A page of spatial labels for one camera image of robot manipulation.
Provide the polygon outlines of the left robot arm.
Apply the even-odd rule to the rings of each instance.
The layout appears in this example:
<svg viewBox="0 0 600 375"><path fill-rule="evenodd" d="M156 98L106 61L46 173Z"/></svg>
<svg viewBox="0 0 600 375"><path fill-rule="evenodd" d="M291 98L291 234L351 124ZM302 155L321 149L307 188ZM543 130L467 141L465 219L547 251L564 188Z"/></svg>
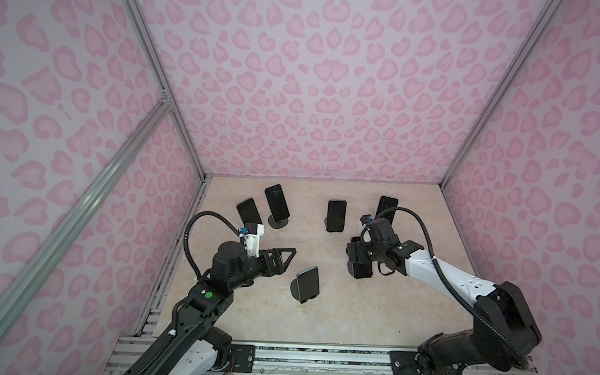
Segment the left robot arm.
<svg viewBox="0 0 600 375"><path fill-rule="evenodd" d="M233 302L233 291L259 277L283 274L295 248L260 250L249 256L240 242L222 243L207 270L171 311L171 323L122 375L202 375L231 367L232 338L214 324Z"/></svg>

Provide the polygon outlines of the aluminium frame post back right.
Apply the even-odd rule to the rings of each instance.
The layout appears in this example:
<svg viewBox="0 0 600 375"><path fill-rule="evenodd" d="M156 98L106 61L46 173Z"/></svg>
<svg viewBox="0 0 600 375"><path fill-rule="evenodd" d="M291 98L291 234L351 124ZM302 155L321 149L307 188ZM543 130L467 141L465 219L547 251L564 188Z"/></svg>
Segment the aluminium frame post back right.
<svg viewBox="0 0 600 375"><path fill-rule="evenodd" d="M475 123L467 136L465 136L465 140L452 160L452 164L449 166L443 179L439 183L439 188L442 192L453 183L456 173L458 173L461 166L464 164L464 160L468 154L473 150L477 139L488 126L488 123L491 121L497 108L499 108L501 103L505 100L506 94L512 89L517 77L520 76L525 65L536 51L536 48L543 42L543 39L545 39L545 36L551 27L555 25L558 17L563 13L567 6L567 1L568 0L545 1L545 5L538 14L536 20L534 20L534 24L524 37L519 49L517 49L516 53L513 55L508 66L506 66L506 70L495 86L492 95L484 104L483 110L478 115L478 118L475 120Z"/></svg>

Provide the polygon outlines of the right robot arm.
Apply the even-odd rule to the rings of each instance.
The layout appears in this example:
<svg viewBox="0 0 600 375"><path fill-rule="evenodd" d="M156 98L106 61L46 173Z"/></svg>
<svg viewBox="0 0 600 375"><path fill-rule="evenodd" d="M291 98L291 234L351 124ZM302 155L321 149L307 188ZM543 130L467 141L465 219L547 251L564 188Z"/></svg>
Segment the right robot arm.
<svg viewBox="0 0 600 375"><path fill-rule="evenodd" d="M452 367L486 364L498 371L529 368L528 356L542 334L517 285L482 280L439 259L431 236L420 245L400 240L384 217L362 216L361 232L346 247L349 267L359 277L377 266L383 275L401 274L431 286L454 300L473 320L468 330L438 333L417 348L414 371L441 375Z"/></svg>

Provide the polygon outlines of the dark round stand back left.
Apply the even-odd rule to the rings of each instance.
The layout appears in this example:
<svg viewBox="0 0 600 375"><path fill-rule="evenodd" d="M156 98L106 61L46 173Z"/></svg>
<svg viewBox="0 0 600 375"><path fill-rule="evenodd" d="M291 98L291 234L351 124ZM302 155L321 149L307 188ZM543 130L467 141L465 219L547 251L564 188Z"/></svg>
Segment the dark round stand back left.
<svg viewBox="0 0 600 375"><path fill-rule="evenodd" d="M269 216L268 223L271 228L278 230L278 229L285 228L289 223L289 219L287 218L287 219L283 219L283 220L275 220L273 218L273 216Z"/></svg>

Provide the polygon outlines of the aluminium diagonal frame beam left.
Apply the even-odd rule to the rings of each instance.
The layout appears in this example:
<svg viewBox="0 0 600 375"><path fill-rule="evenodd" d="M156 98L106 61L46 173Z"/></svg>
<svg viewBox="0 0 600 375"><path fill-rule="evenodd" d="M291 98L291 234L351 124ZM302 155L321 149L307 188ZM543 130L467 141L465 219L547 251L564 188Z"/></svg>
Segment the aluminium diagonal frame beam left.
<svg viewBox="0 0 600 375"><path fill-rule="evenodd" d="M161 100L0 298L0 344L172 108Z"/></svg>

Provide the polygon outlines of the aluminium frame post back left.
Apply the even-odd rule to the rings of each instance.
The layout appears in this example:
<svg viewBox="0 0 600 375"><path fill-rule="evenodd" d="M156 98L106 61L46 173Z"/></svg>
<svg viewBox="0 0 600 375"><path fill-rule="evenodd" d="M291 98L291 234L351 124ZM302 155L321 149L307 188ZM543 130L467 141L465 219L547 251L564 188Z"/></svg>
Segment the aluminium frame post back left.
<svg viewBox="0 0 600 375"><path fill-rule="evenodd" d="M207 175L203 170L201 160L195 150L192 137L189 134L181 109L168 80L168 75L166 75L164 66L162 65L162 59L156 48L152 33L150 33L149 27L147 26L140 2L139 0L120 1L126 11L128 23L132 26L143 55L149 64L152 73L151 75L156 81L157 87L162 95L162 100L168 105L168 112L177 128L177 134L184 144L184 151L193 165L196 175L199 177L200 181L203 182Z"/></svg>

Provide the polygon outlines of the dark round front phone stand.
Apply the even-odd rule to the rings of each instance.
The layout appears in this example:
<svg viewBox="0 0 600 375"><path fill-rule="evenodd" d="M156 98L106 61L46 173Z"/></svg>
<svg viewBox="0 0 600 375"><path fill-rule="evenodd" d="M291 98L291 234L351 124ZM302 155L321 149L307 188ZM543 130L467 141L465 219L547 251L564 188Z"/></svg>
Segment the dark round front phone stand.
<svg viewBox="0 0 600 375"><path fill-rule="evenodd" d="M298 284L298 279L293 279L290 285L290 293L292 295L292 297L296 300L299 301L301 295L299 294L300 289L299 289L299 284Z"/></svg>

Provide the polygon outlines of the silver smartphone on round stand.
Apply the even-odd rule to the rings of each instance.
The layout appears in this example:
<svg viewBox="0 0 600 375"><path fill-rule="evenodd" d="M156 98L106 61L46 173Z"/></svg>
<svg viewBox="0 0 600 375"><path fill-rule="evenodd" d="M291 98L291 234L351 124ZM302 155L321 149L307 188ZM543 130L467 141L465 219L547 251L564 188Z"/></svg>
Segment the silver smartphone on round stand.
<svg viewBox="0 0 600 375"><path fill-rule="evenodd" d="M276 223L287 221L290 218L290 210L282 186L280 184L274 184L273 186L267 187L264 192L273 220Z"/></svg>

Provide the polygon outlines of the blue-edged smartphone centre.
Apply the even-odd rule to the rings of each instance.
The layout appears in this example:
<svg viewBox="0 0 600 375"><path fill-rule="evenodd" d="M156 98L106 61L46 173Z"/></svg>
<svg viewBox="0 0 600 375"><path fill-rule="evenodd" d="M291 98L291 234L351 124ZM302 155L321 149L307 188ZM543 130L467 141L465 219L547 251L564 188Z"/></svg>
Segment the blue-edged smartphone centre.
<svg viewBox="0 0 600 375"><path fill-rule="evenodd" d="M327 204L328 233L341 233L345 230L346 209L348 204L346 200L329 200Z"/></svg>

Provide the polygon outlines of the aluminium frame post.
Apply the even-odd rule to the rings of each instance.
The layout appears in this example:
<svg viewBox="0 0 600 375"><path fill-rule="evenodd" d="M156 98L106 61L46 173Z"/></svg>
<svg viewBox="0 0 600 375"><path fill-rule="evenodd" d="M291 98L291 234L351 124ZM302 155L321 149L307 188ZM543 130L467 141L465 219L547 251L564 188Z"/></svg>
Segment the aluminium frame post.
<svg viewBox="0 0 600 375"><path fill-rule="evenodd" d="M516 53L513 55L508 66L506 66L506 70L495 86L492 95L484 104L483 110L478 115L478 118L475 120L475 123L467 136L465 136L465 140L452 160L452 164L449 166L443 179L439 183L439 188L442 192L453 183L456 173L458 173L461 166L464 164L464 160L468 154L473 150L477 139L488 126L488 123L491 121L497 108L499 108L501 103L505 100L506 94L512 89L517 77L520 76L525 65L536 51L536 48L543 42L543 39L545 39L545 36L551 27L555 25L558 17L563 13L567 6L567 1L568 0L545 1L545 5L538 14L536 20L534 20L534 24L524 37L519 49L517 49Z"/></svg>
<svg viewBox="0 0 600 375"><path fill-rule="evenodd" d="M156 81L157 87L162 95L162 100L168 105L168 112L177 128L177 134L184 144L184 151L193 165L196 175L199 177L200 181L203 182L207 175L203 170L201 160L195 150L192 137L189 134L181 109L168 80L168 75L166 75L164 66L162 65L162 59L156 48L152 33L150 33L149 27L147 26L140 2L139 0L120 1L126 11L128 23L132 26L143 55L149 64L152 73L151 75Z"/></svg>

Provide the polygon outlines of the green-edged smartphone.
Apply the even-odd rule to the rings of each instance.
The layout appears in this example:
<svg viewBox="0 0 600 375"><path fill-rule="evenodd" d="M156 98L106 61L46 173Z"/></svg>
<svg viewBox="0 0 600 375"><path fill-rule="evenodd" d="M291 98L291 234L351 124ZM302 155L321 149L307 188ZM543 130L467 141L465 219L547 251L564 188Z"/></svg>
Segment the green-edged smartphone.
<svg viewBox="0 0 600 375"><path fill-rule="evenodd" d="M253 198L247 198L236 205L237 212L244 225L263 224L261 215Z"/></svg>
<svg viewBox="0 0 600 375"><path fill-rule="evenodd" d="M395 217L395 211L392 208L397 208L399 200L394 197L383 195L379 198L375 218L386 218L391 224Z"/></svg>

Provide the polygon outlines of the grey-edged smartphone front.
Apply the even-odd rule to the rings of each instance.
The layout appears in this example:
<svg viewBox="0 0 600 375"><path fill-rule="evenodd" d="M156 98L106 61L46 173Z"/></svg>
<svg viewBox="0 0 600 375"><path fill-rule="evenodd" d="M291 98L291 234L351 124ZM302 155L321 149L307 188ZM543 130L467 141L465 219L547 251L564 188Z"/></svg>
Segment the grey-edged smartphone front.
<svg viewBox="0 0 600 375"><path fill-rule="evenodd" d="M320 294L319 268L312 266L296 275L297 300L303 304Z"/></svg>

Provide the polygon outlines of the pink-edged smartphone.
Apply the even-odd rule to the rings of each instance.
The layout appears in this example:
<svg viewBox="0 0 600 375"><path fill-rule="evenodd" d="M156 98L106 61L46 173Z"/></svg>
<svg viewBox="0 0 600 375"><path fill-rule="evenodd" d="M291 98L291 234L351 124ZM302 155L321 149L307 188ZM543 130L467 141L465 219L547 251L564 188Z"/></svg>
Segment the pink-edged smartphone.
<svg viewBox="0 0 600 375"><path fill-rule="evenodd" d="M352 256L355 255L355 251L359 248L361 242L361 238L359 236L351 237L350 242L347 245L346 253L349 258L347 261L347 269L349 275L351 275L354 279L368 279L373 276L373 268L372 263L353 263L351 260Z"/></svg>

